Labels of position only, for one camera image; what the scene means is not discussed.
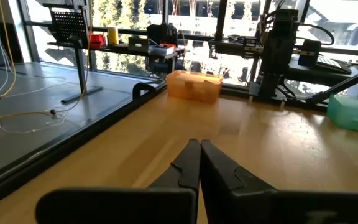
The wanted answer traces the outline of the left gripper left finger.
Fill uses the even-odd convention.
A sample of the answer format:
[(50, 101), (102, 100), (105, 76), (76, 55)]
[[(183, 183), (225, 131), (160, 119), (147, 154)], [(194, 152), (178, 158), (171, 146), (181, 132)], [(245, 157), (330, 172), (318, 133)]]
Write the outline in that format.
[(190, 139), (146, 188), (55, 189), (36, 204), (38, 224), (195, 224), (201, 146)]

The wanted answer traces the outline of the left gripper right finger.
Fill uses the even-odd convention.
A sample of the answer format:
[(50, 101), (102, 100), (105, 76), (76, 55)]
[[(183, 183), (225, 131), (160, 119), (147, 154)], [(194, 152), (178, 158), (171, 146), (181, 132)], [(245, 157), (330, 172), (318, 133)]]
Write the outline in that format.
[(358, 224), (358, 192), (279, 190), (209, 140), (200, 178), (209, 224)]

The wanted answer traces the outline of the natural wooden rectangular block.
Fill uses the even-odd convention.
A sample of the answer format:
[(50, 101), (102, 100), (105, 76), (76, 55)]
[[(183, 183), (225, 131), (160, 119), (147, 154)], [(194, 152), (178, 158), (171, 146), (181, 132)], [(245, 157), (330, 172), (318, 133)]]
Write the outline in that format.
[(216, 93), (220, 90), (220, 83), (219, 82), (212, 82), (210, 80), (203, 81), (203, 88), (205, 92), (208, 93)]

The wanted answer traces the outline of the orange plastic bin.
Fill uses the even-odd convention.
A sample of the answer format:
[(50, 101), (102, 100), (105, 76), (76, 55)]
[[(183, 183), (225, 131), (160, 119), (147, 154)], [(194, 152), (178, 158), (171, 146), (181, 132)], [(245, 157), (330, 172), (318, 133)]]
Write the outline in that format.
[[(185, 90), (185, 81), (194, 82), (194, 90), (189, 92)], [(216, 93), (205, 92), (203, 81), (210, 80), (220, 83), (220, 90)], [(205, 103), (215, 103), (220, 95), (223, 85), (223, 77), (219, 75), (211, 75), (206, 73), (188, 72), (184, 70), (175, 70), (166, 76), (168, 95), (176, 98), (187, 100), (202, 101)]]

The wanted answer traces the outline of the white red box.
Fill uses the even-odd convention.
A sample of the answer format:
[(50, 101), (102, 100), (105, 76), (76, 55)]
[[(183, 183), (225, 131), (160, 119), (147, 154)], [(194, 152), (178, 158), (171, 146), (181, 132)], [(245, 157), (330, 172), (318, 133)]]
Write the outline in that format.
[(165, 56), (170, 55), (176, 51), (176, 46), (174, 44), (159, 44), (151, 45), (149, 47), (148, 53), (150, 55)]

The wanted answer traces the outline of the green plastic bin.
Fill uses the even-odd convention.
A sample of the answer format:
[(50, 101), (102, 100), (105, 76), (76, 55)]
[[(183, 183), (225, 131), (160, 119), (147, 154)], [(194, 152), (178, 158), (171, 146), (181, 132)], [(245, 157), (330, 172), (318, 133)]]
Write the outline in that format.
[(336, 126), (358, 131), (358, 97), (331, 95), (326, 115)]

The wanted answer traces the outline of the dark desk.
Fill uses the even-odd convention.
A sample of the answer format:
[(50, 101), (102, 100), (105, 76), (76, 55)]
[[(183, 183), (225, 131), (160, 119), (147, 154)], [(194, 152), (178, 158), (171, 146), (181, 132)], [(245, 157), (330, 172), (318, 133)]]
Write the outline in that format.
[(358, 74), (358, 65), (350, 66), (350, 74), (344, 74), (332, 70), (326, 70), (321, 67), (304, 67), (298, 65), (297, 60), (290, 62), (290, 69), (285, 75), (287, 80), (301, 81), (312, 84), (334, 86), (350, 77)]

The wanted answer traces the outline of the black desk shelf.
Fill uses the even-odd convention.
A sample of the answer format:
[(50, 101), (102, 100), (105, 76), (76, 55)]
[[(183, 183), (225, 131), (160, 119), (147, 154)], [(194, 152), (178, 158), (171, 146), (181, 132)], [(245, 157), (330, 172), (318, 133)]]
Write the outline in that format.
[[(75, 50), (75, 58), (76, 58), (76, 66), (79, 77), (85, 75), (85, 63), (83, 62), (83, 57), (80, 55), (82, 53), (83, 47), (79, 47), (78, 45), (71, 44), (71, 43), (56, 43), (56, 42), (49, 42), (49, 45), (56, 45), (58, 47), (71, 47)], [(175, 59), (177, 56), (179, 56), (179, 53), (181, 53), (180, 50), (176, 50), (171, 54), (165, 54), (165, 55), (157, 55), (157, 54), (151, 54), (148, 50), (146, 52), (141, 52), (137, 50), (130, 50), (128, 47), (121, 45), (115, 45), (112, 47), (102, 47), (102, 48), (96, 48), (96, 49), (89, 49), (88, 53), (89, 56), (91, 55), (91, 51), (102, 51), (102, 52), (109, 52), (109, 53), (115, 53), (115, 54), (127, 54), (127, 55), (136, 55), (136, 56), (142, 56), (142, 57), (154, 57), (159, 60), (164, 60), (165, 64), (167, 64), (167, 73), (172, 73), (175, 71)]]

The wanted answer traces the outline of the grey box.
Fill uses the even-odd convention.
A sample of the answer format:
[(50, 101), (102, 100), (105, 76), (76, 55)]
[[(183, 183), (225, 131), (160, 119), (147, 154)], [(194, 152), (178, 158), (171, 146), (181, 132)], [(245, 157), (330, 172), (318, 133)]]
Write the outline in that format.
[(148, 38), (130, 37), (128, 38), (128, 49), (136, 52), (149, 52)]

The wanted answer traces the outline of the black diagonal metal bar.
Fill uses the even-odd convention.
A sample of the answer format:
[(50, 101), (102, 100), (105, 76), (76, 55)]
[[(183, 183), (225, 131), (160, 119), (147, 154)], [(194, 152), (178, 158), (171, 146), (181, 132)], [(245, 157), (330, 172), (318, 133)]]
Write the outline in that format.
[(329, 88), (326, 91), (323, 92), (319, 92), (315, 95), (313, 95), (311, 98), (308, 98), (306, 101), (312, 103), (312, 104), (317, 104), (322, 102), (325, 99), (328, 99), (331, 95), (339, 93), (349, 87), (352, 87), (354, 85), (358, 84), (358, 74), (347, 78), (346, 80), (332, 86), (331, 88)]

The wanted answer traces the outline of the black bag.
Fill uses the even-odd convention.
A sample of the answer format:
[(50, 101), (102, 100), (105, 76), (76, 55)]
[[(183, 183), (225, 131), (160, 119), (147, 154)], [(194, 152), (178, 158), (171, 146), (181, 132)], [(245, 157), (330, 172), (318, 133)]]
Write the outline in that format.
[(147, 27), (147, 37), (157, 44), (178, 46), (178, 31), (172, 24), (163, 22), (149, 25)]

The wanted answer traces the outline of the black keyboard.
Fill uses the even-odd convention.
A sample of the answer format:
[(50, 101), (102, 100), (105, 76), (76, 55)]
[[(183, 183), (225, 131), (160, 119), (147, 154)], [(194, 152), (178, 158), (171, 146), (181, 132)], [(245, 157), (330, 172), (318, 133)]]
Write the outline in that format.
[(316, 67), (329, 70), (331, 72), (338, 72), (350, 75), (352, 73), (349, 64), (344, 62), (338, 62), (322, 55), (319, 55), (315, 63)]

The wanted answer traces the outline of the yellow roll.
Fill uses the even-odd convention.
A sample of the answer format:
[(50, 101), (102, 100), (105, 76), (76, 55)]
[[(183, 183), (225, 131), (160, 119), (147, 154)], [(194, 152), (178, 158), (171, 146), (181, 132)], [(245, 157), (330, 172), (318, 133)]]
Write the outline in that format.
[(119, 44), (119, 33), (117, 27), (108, 27), (108, 45)]

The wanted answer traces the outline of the black pegboard stand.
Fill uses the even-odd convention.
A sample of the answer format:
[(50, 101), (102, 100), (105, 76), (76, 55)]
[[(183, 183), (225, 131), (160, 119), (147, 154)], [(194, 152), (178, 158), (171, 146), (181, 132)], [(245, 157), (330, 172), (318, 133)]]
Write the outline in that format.
[(43, 7), (49, 10), (52, 24), (49, 32), (55, 38), (53, 45), (58, 47), (70, 47), (75, 53), (75, 63), (78, 72), (80, 92), (61, 100), (67, 105), (80, 98), (101, 91), (100, 86), (87, 87), (86, 64), (89, 56), (84, 56), (83, 51), (89, 46), (90, 33), (86, 13), (86, 1), (71, 0), (70, 4), (43, 3)]

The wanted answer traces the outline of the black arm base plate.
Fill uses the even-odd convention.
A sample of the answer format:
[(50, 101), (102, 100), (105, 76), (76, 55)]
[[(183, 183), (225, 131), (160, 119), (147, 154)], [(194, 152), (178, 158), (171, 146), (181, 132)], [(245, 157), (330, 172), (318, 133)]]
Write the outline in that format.
[(260, 85), (256, 82), (251, 82), (249, 86), (249, 98), (252, 98), (254, 101), (261, 101), (265, 103), (271, 103), (275, 105), (279, 105), (281, 107), (284, 106), (292, 106), (297, 108), (303, 108), (308, 110), (316, 110), (316, 111), (326, 111), (328, 108), (328, 104), (326, 102), (318, 103), (313, 105), (311, 103), (307, 103), (305, 100), (295, 100), (290, 98), (289, 96), (285, 96), (280, 90), (275, 89), (275, 96), (262, 96), (259, 93)]

